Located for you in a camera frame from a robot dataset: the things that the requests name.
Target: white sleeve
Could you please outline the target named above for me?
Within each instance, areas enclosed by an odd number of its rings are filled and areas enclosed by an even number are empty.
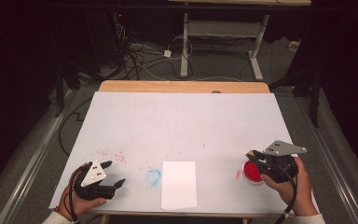
[[[296,224],[325,224],[322,214],[311,217],[293,217],[293,221]]]
[[[43,224],[71,224],[72,222],[56,212],[51,212]]]

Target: desk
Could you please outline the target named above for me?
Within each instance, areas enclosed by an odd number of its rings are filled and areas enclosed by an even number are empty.
[[[247,183],[239,173],[247,151],[262,150],[275,139],[291,142],[264,83],[105,81],[94,95],[50,208],[79,164],[111,160],[103,183],[127,180],[113,200],[93,212],[276,216],[286,207],[279,195],[266,185]],[[150,185],[146,178],[150,171],[161,172],[164,161],[196,163],[197,207],[160,208],[160,182]]]
[[[310,0],[171,0],[174,2],[183,2],[188,4],[211,3],[211,4],[242,4],[242,5],[285,5],[292,6],[309,6]],[[188,66],[188,36],[189,35],[213,35],[213,36],[236,36],[236,37],[255,37],[255,47],[248,51],[250,64],[253,68],[255,79],[263,80],[260,67],[257,62],[257,53],[263,39],[264,32],[267,28],[269,15],[264,15],[261,22],[217,22],[217,21],[190,21],[188,13],[185,13],[184,31],[183,31],[183,53],[181,61],[181,77],[187,77]]]

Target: hand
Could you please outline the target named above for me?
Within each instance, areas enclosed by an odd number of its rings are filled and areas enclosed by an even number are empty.
[[[293,211],[298,217],[309,217],[317,215],[318,211],[312,202],[310,177],[305,169],[303,161],[299,157],[295,157],[298,167],[298,175],[294,179],[297,182],[297,197]],[[264,182],[272,189],[279,192],[282,200],[289,204],[293,198],[293,187],[290,182],[276,183],[268,175],[261,175]]]
[[[62,193],[61,196],[61,200],[60,200],[60,204],[58,205],[59,210],[61,212],[61,214],[66,217],[66,219],[70,220],[70,221],[76,221],[76,220],[72,220],[71,214],[69,213],[70,210],[70,204],[69,204],[69,184],[68,186],[65,188],[65,190]],[[75,192],[75,190],[72,190],[72,202],[74,205],[74,211],[75,214],[77,215],[77,217],[80,217],[81,215],[83,215],[85,212],[87,212],[89,209],[99,206],[101,204],[105,204],[106,203],[106,199],[105,198],[97,198],[94,199],[92,201],[88,201],[88,200],[84,200],[81,199]]]

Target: person's left hand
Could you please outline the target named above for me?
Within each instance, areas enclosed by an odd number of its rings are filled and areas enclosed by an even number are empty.
[[[76,182],[76,179],[80,173],[81,172],[79,172],[75,176],[74,183]],[[70,186],[68,184],[68,186],[63,191],[61,200],[60,200],[60,204],[58,205],[58,207],[59,207],[59,211],[60,211],[61,215],[66,217],[66,219],[68,219],[69,221],[76,221],[76,220],[72,220],[71,214],[69,213],[69,211],[71,211],[70,204],[69,204],[69,187]],[[105,198],[97,198],[97,199],[88,201],[88,200],[80,198],[76,194],[75,190],[73,189],[72,190],[72,202],[74,205],[75,214],[77,215],[77,217],[80,217],[81,215],[83,215],[85,212],[87,212],[91,208],[99,206],[101,204],[105,204],[106,199]]]

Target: red ink pad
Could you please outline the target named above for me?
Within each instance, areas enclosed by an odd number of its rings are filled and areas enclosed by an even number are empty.
[[[263,180],[254,163],[247,161],[242,166],[243,176],[253,184],[262,184]]]

